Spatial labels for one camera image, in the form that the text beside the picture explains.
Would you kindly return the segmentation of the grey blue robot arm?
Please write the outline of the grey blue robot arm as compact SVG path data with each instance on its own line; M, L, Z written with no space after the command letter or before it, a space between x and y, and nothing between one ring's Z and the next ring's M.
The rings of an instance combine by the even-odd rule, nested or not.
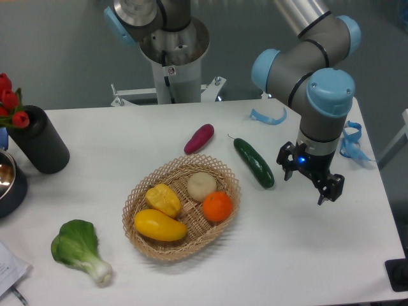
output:
M296 143L277 156L285 177L312 181L321 201L335 201L344 178L330 172L355 92L354 80L336 64L359 46L361 31L347 16L332 15L323 1L277 1L299 43L289 52L268 49L251 69L252 82L301 117ZM205 25L189 1L112 1L105 20L125 43L138 43L150 61L161 104L201 101L201 60L209 47Z

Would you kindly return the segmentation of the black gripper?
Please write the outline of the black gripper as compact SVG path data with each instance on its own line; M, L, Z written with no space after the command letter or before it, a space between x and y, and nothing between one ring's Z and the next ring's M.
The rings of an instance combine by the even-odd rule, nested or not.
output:
M288 181L293 172L298 171L319 191L318 205L327 200L336 201L342 195L345 178L341 174L330 172L334 153L316 156L308 153L307 149L305 143L293 145L291 142L280 148L277 164L284 170L284 180Z

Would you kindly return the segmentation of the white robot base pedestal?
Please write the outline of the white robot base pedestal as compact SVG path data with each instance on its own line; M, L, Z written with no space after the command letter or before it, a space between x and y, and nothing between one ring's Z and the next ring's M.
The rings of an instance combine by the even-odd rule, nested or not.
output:
M112 85L113 106L129 106L132 101L157 99L157 103L199 103L220 101L226 79L216 76L201 82L201 62L210 45L208 29L197 18L180 31L158 29L138 42L150 62L155 87L117 91Z

